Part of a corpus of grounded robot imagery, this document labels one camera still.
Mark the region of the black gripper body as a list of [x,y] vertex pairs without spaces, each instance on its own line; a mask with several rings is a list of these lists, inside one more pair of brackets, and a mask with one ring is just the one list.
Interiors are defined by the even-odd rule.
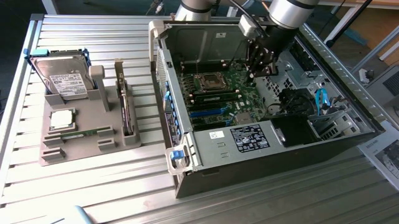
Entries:
[[265,70],[266,66],[277,63],[280,55],[294,41],[298,31],[300,28],[286,29],[282,26],[270,26],[266,28],[266,37],[257,40],[259,54],[262,55],[257,70]]

